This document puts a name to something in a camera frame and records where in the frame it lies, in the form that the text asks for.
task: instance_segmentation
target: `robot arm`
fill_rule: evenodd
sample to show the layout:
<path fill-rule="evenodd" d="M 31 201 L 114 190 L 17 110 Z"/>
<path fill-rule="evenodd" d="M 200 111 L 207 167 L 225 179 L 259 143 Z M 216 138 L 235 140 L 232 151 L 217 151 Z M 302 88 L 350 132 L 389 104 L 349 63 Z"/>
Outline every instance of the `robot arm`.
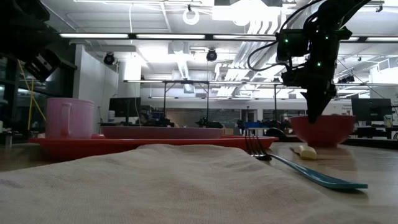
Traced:
<path fill-rule="evenodd" d="M 320 1 L 313 1 L 300 8 L 289 19 Z M 307 100 L 310 123 L 317 120 L 330 100 L 336 96 L 333 77 L 340 40 L 348 40 L 352 35 L 352 32 L 343 26 L 369 1 L 326 0 L 318 11 L 306 20 L 303 29 L 281 29 L 280 33 L 276 34 L 277 59 L 282 61 L 279 64 L 287 67 L 287 71 L 282 74 L 283 83 L 285 86 L 299 86 L 307 90 L 302 95 Z M 298 67 L 293 67 L 292 57 L 304 55 L 308 55 L 308 60 Z"/>

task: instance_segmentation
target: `table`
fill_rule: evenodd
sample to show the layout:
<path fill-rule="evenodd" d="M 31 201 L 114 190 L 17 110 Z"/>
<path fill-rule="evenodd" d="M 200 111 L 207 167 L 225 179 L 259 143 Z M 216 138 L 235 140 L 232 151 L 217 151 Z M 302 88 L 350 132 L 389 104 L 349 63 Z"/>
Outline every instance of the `table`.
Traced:
<path fill-rule="evenodd" d="M 301 143 L 275 142 L 272 153 L 333 177 L 369 184 L 369 189 L 339 192 L 321 187 L 301 177 L 285 164 L 272 160 L 267 166 L 306 182 L 327 197 L 352 206 L 382 223 L 398 220 L 398 151 L 341 145 L 337 149 L 316 148 L 318 160 L 303 161 L 289 146 Z M 36 144 L 0 147 L 0 172 L 55 163 L 47 159 Z"/>

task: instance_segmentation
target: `fork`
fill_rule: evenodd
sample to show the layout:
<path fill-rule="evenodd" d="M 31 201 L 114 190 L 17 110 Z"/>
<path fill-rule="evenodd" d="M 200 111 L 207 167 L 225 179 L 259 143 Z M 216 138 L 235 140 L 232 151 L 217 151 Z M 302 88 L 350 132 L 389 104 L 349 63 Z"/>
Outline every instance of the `fork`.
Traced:
<path fill-rule="evenodd" d="M 284 164 L 290 166 L 294 170 L 296 170 L 299 174 L 304 176 L 305 178 L 321 185 L 329 189 L 367 189 L 367 184 L 360 184 L 355 182 L 348 182 L 345 180 L 337 179 L 334 177 L 330 177 L 325 174 L 321 174 L 315 170 L 311 170 L 304 166 L 298 165 L 294 162 L 288 161 L 282 157 L 268 154 L 266 150 L 263 148 L 261 141 L 258 137 L 251 138 L 250 136 L 245 136 L 246 149 L 248 154 L 252 157 L 260 161 L 270 161 L 272 158 L 277 159 L 278 161 L 283 162 Z"/>

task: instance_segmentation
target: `pink mug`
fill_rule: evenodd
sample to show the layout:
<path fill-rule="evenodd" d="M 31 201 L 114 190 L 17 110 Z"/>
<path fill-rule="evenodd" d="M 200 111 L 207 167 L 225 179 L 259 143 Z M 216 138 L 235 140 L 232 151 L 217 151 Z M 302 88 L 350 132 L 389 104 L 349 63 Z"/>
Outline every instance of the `pink mug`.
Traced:
<path fill-rule="evenodd" d="M 94 103 L 74 98 L 47 100 L 45 137 L 49 139 L 91 139 Z"/>

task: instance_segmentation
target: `pink cup handle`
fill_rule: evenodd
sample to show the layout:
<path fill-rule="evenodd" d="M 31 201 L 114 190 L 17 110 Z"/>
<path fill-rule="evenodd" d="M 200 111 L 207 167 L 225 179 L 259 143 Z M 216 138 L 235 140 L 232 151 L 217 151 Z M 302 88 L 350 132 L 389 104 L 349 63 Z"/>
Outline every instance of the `pink cup handle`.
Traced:
<path fill-rule="evenodd" d="M 70 110 L 72 108 L 71 103 L 62 103 L 61 106 L 61 136 L 70 136 L 69 124 L 70 124 Z"/>

